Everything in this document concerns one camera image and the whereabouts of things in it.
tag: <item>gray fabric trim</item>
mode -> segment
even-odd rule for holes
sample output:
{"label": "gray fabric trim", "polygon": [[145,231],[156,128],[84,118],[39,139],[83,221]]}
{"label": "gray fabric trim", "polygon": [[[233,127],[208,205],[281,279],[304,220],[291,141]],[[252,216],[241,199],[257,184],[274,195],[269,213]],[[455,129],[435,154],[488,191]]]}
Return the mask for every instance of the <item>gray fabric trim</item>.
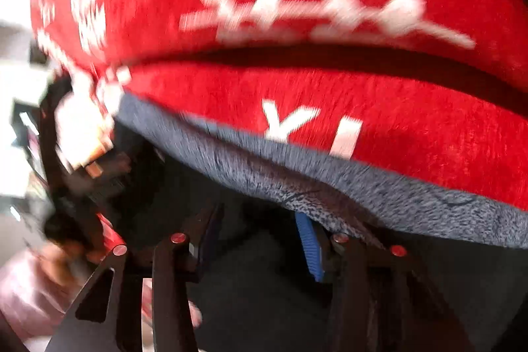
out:
{"label": "gray fabric trim", "polygon": [[332,232],[348,233],[381,246],[357,217],[366,212],[328,184],[221,141],[130,94],[121,99],[115,118],[160,150],[226,187],[304,212]]}
{"label": "gray fabric trim", "polygon": [[331,231],[364,235],[361,222],[367,222],[409,233],[528,248],[528,213],[505,203],[198,118],[170,116],[129,94],[117,119],[223,185],[305,212]]}
{"label": "gray fabric trim", "polygon": [[528,248],[528,212],[506,203],[358,161],[269,141],[200,118],[187,116],[186,120],[208,134],[334,187],[366,208],[373,225],[440,238]]}

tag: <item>blue component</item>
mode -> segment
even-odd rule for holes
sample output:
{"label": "blue component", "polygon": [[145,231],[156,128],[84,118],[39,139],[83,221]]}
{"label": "blue component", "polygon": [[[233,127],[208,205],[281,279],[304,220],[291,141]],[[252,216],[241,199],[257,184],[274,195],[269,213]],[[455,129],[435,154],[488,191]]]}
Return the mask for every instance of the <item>blue component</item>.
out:
{"label": "blue component", "polygon": [[303,243],[304,257],[308,270],[317,282],[323,281],[325,274],[321,265],[321,248],[317,240],[312,221],[301,212],[295,212],[295,222],[299,231],[300,240]]}

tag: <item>black metal frame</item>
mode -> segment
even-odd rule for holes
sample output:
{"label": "black metal frame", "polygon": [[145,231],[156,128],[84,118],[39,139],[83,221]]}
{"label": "black metal frame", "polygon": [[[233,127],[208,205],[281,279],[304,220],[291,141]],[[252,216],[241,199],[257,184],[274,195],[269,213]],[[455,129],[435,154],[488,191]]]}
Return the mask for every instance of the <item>black metal frame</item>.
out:
{"label": "black metal frame", "polygon": [[[85,183],[74,193],[67,186],[55,150],[54,113],[60,100],[70,91],[68,76],[50,84],[40,106],[39,131],[41,157],[55,209],[64,210],[69,215],[73,211],[75,216],[75,211],[83,210],[83,194],[104,188],[120,171],[110,168],[108,170],[115,175],[102,175],[95,179],[85,176]],[[117,154],[103,158],[101,163],[112,166],[113,160],[119,157]],[[116,247],[99,265],[67,311],[47,351],[141,351],[143,278],[152,277],[152,325],[156,351],[197,352],[185,284],[199,282],[207,268],[222,217],[223,208],[206,209],[188,219],[181,232],[164,239],[154,249],[131,252],[124,245]],[[389,302],[385,307],[389,309],[386,313],[390,320],[385,322],[384,327],[390,325],[390,335],[384,335],[383,342],[389,341],[390,344],[381,345],[379,350],[417,352],[427,347],[433,352],[473,351],[460,323],[427,280],[421,265],[411,256],[396,256],[346,235],[329,238],[323,232],[318,237],[331,242],[325,257],[332,261],[326,266],[336,268],[329,277],[334,282],[328,330],[329,351],[368,350],[369,338],[372,337],[369,315],[374,307],[371,297],[376,295],[371,290],[371,280],[373,272],[380,269],[388,274],[388,282],[385,281],[382,289],[389,291],[389,295],[377,295],[377,312],[382,312],[379,303]],[[329,249],[326,243],[321,243],[321,246]],[[414,303],[411,294],[422,297],[420,302],[426,303],[426,312],[418,309],[422,303]],[[379,329],[382,329],[383,321],[380,324]],[[0,342],[2,350],[25,351],[15,333],[5,324]]]}

